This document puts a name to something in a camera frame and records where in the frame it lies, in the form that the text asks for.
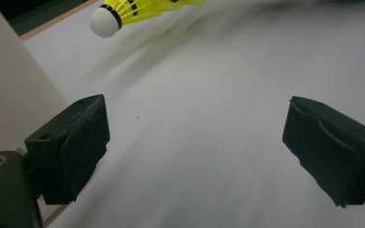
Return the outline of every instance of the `shuttlecock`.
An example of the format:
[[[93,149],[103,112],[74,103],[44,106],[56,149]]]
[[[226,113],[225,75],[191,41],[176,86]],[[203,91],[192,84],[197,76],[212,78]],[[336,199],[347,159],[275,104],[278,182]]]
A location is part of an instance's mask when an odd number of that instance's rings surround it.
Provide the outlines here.
[[[124,25],[159,16],[185,5],[200,6],[205,0],[105,0],[90,17],[90,27],[98,36],[108,38]]]

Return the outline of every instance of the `yellow shuttlecock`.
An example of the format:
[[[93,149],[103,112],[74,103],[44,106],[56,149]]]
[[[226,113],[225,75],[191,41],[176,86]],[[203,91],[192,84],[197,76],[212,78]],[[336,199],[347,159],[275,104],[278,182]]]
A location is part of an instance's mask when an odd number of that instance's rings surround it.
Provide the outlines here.
[[[105,0],[90,17],[90,27],[98,36],[107,38],[122,26],[159,16],[165,11],[185,5],[200,6],[205,0]]]

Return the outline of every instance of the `white surface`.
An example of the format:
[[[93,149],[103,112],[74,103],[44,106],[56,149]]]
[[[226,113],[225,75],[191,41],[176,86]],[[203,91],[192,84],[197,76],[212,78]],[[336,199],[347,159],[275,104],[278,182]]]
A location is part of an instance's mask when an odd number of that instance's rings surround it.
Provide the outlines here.
[[[90,16],[90,28],[96,35],[108,38],[120,28],[114,15],[108,9],[97,8]]]
[[[91,6],[26,41],[71,102],[104,93],[111,142],[49,228],[365,227],[281,141],[303,96],[365,124],[365,4],[208,1],[111,39]]]
[[[67,103],[0,13],[0,151],[16,149]]]

